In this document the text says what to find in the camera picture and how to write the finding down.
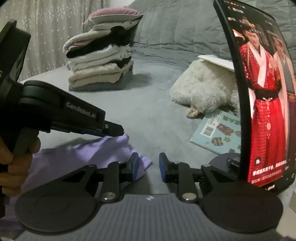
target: barcode sticker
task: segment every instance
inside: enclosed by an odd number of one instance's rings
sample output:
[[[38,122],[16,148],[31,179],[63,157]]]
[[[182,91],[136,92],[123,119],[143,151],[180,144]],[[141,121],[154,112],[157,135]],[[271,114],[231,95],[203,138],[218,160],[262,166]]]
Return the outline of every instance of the barcode sticker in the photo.
[[[219,124],[220,120],[221,120],[221,116],[220,115],[214,115],[213,117],[211,117],[207,121],[207,124],[210,125],[210,126],[216,127]]]
[[[215,127],[210,126],[210,125],[205,125],[204,129],[201,132],[201,135],[212,138],[214,131],[215,131]]]

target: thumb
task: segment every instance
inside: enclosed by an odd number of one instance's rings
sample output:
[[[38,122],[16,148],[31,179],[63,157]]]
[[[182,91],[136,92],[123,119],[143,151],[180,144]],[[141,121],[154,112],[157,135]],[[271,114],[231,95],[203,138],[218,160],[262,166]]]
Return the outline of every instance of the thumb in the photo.
[[[12,162],[12,159],[12,153],[9,151],[2,138],[0,138],[0,164],[7,165]]]

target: finger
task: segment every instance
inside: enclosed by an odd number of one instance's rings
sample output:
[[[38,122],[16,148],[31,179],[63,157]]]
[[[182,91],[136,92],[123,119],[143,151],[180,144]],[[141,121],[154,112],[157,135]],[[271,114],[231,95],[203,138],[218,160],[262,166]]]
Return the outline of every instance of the finger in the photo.
[[[21,191],[20,187],[17,187],[17,188],[2,187],[2,193],[8,197],[17,196],[18,194],[20,194],[20,191]]]
[[[40,147],[41,147],[41,142],[40,142],[40,139],[37,137],[34,143],[29,146],[29,151],[32,154],[37,153],[40,150]]]
[[[28,175],[13,175],[8,172],[0,173],[0,186],[6,188],[17,188],[24,184]]]
[[[0,138],[0,164],[7,165],[12,162],[12,159],[12,153],[9,151],[2,138]]]
[[[26,174],[31,167],[32,154],[26,153],[22,156],[16,156],[8,165],[8,173],[14,175]]]

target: bed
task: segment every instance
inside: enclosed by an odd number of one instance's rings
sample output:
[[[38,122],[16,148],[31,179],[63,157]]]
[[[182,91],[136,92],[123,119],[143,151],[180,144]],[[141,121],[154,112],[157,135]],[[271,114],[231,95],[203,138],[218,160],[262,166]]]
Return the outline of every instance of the bed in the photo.
[[[277,20],[296,65],[296,6],[291,0],[245,1],[272,14]],[[211,161],[216,154],[190,142],[201,118],[188,119],[186,107],[173,103],[169,90],[199,54],[231,59],[222,26],[212,0],[136,0],[130,6],[144,14],[135,37],[133,77],[122,91],[74,93],[106,111],[106,120],[119,123],[130,144],[149,157],[153,165],[146,175],[129,185],[127,193],[161,194],[176,191],[162,182],[158,157],[165,152],[170,161],[193,168]],[[68,91],[70,71],[65,66],[29,79],[53,84]],[[93,139],[88,135],[52,131],[40,133],[42,148]],[[284,206],[293,188],[281,194]]]

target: black belt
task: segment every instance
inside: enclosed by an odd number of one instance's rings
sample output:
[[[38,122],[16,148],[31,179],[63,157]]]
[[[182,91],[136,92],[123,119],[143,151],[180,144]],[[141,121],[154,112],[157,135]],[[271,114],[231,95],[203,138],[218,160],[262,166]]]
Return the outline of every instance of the black belt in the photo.
[[[264,89],[255,89],[255,96],[258,100],[275,100],[278,98],[278,91],[277,90],[264,90]]]

